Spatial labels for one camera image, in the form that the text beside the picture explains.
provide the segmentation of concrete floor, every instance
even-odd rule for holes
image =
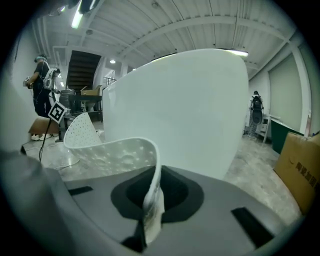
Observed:
[[[96,129],[103,130],[103,123],[94,122]],[[39,159],[42,141],[31,141],[24,145],[28,156]],[[63,143],[55,143],[55,138],[45,141],[42,164],[48,168],[57,168],[74,164],[78,159],[65,148]],[[279,154],[272,150],[270,144],[252,140],[243,136],[236,156],[224,177],[224,180],[271,208],[286,225],[301,216],[297,202],[282,180],[273,171]],[[89,169],[84,162],[58,170],[63,181],[73,181],[103,176],[102,172]]]

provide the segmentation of staircase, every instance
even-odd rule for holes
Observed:
[[[101,56],[83,51],[73,50],[69,62],[66,85],[80,94],[80,90],[92,89],[95,72]]]

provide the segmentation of brown cardboard box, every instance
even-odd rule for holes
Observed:
[[[306,214],[320,190],[320,134],[306,139],[289,132],[274,171]]]
[[[98,85],[94,90],[84,90],[86,87],[81,89],[81,95],[87,95],[87,96],[99,96],[100,87],[102,85]]]

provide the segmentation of black pants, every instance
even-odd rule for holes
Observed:
[[[48,118],[48,114],[51,109],[49,93],[50,90],[47,89],[33,91],[33,104],[35,112],[40,117]]]

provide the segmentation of ceiling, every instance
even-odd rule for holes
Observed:
[[[77,48],[137,68],[173,52],[224,48],[249,53],[243,59],[251,78],[296,31],[268,0],[100,0],[78,29],[71,28],[75,11],[33,22],[40,51],[52,62],[68,59],[61,49]]]

